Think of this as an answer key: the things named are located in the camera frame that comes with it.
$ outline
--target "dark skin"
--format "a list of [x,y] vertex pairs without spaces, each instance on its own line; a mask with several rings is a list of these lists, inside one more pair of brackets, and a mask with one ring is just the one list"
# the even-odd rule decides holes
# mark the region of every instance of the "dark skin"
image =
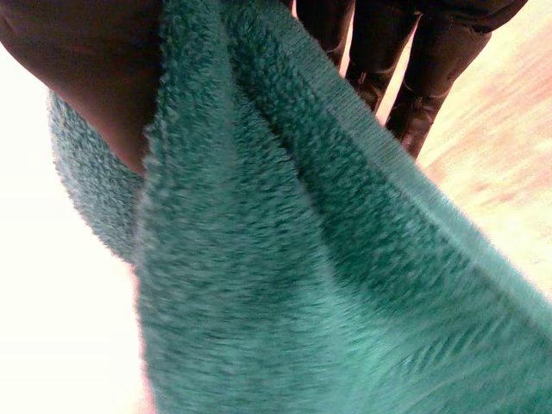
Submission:
[[133,172],[160,76],[160,0],[0,0],[0,41]]

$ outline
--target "teal terry cloth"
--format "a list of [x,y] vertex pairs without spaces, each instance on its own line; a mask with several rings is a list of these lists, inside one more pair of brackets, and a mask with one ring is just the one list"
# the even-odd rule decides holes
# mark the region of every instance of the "teal terry cloth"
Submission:
[[552,413],[549,305],[278,1],[166,0],[161,34],[145,180],[51,103],[159,414]]

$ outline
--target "leg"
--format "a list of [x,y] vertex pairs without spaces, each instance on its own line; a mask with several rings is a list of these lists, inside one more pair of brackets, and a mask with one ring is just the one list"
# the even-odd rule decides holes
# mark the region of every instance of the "leg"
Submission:
[[419,19],[404,2],[357,0],[346,79],[376,112]]
[[297,0],[297,16],[334,64],[342,62],[354,0]]
[[414,158],[456,79],[483,50],[491,34],[423,16],[386,126]]
[[420,21],[386,126],[416,158],[456,79],[527,0],[418,0]]

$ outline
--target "floor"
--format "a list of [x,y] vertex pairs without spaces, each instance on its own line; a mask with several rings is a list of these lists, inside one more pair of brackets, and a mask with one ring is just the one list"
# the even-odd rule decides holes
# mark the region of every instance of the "floor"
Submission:
[[[549,12],[549,0],[531,0],[495,33],[419,165],[552,298]],[[2,49],[0,67],[0,412],[144,413],[131,272],[60,187],[43,86]]]

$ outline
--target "boot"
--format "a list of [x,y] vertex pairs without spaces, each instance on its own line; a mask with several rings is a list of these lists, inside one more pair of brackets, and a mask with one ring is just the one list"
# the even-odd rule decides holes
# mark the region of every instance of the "boot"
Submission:
[[386,127],[416,158],[450,88],[483,50],[491,33],[422,16],[403,84]]
[[339,69],[347,44],[354,0],[297,0],[297,17]]
[[345,78],[375,113],[398,59],[416,27],[419,13],[402,2],[358,1]]

